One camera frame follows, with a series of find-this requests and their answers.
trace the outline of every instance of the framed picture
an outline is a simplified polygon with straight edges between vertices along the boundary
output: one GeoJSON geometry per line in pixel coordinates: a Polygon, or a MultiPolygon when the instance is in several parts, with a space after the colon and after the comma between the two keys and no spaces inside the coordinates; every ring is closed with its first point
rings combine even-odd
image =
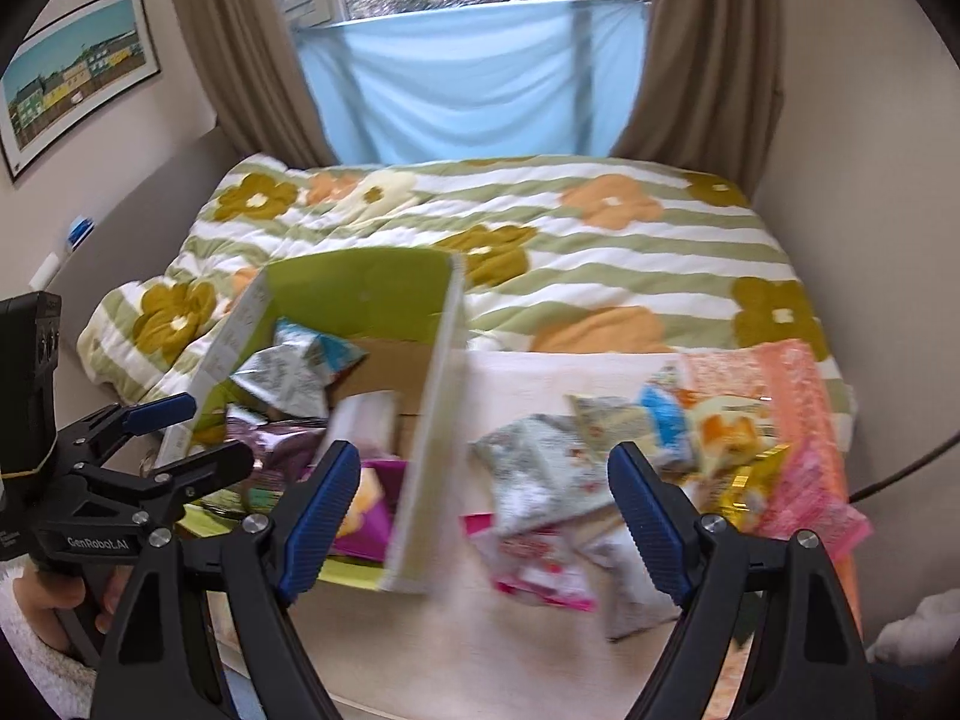
{"type": "Polygon", "coordinates": [[[160,72],[143,0],[94,0],[32,33],[2,86],[13,181],[94,111],[160,72]]]}

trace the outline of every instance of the black cable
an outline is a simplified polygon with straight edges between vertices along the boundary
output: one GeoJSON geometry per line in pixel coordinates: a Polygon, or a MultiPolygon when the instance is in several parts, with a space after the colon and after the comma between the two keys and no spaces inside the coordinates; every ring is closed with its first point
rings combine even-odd
{"type": "Polygon", "coordinates": [[[896,482],[899,482],[901,479],[905,479],[912,473],[916,473],[924,466],[929,466],[933,461],[941,458],[946,455],[954,446],[957,446],[960,443],[960,431],[957,431],[952,436],[950,436],[942,445],[935,447],[930,450],[928,453],[923,455],[915,463],[909,464],[905,469],[896,471],[892,476],[888,476],[886,479],[881,479],[879,482],[875,482],[872,485],[867,485],[867,487],[862,490],[858,490],[856,493],[850,496],[851,503],[859,503],[864,500],[864,498],[869,498],[871,495],[876,495],[880,490],[886,490],[890,485],[894,485],[896,482]]]}

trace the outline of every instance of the light blue cloth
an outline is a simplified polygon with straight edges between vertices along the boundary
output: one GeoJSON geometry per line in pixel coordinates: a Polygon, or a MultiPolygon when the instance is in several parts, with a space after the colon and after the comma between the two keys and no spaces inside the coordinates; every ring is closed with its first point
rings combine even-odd
{"type": "Polygon", "coordinates": [[[267,715],[264,714],[263,707],[260,705],[260,699],[256,696],[256,690],[253,689],[253,683],[226,666],[224,666],[224,676],[227,678],[230,697],[233,699],[237,714],[240,715],[240,720],[267,720],[267,715]]]}
{"type": "Polygon", "coordinates": [[[648,8],[550,0],[403,13],[296,33],[340,161],[607,156],[630,115],[648,8]]]}

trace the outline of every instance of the human hand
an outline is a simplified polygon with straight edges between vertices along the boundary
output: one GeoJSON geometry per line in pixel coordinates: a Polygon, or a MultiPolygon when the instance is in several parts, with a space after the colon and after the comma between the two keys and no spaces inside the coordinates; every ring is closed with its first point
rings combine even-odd
{"type": "MultiPolygon", "coordinates": [[[[97,630],[105,634],[113,622],[117,604],[123,595],[124,587],[130,579],[133,567],[121,565],[110,573],[104,597],[101,599],[102,613],[97,615],[97,630]]],[[[71,577],[52,571],[40,571],[32,563],[23,572],[23,576],[13,581],[13,597],[23,613],[27,624],[34,633],[49,647],[60,652],[70,648],[70,640],[64,632],[56,610],[77,608],[86,595],[86,586],[81,577],[71,577]]]]}

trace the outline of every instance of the floral comforter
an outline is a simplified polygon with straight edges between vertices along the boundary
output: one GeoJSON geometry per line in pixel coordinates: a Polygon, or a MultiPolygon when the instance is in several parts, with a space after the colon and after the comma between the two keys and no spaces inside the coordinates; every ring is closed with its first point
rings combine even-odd
{"type": "Polygon", "coordinates": [[[801,338],[846,443],[851,402],[784,251],[727,181],[579,157],[392,170],[234,167],[165,274],[113,290],[80,337],[123,399],[185,389],[267,262],[360,245],[462,252],[472,344],[544,352],[730,349],[801,338]]]}

